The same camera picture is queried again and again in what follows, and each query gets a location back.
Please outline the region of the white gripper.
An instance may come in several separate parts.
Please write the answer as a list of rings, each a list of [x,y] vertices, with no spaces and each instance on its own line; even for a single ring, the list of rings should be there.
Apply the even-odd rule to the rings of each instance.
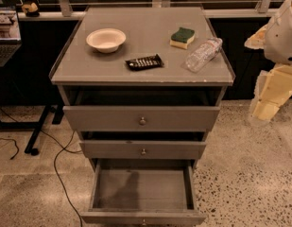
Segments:
[[[265,47],[266,25],[258,29],[244,43],[249,49]],[[277,63],[266,75],[259,99],[254,98],[249,107],[251,118],[269,122],[280,107],[292,96],[292,66]]]

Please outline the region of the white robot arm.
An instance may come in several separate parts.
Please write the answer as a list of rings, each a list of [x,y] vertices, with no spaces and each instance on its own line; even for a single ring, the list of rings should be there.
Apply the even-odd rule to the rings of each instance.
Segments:
[[[263,49],[275,63],[270,71],[260,72],[249,107],[251,123],[267,123],[292,96],[292,0],[284,0],[268,23],[247,38],[245,47]]]

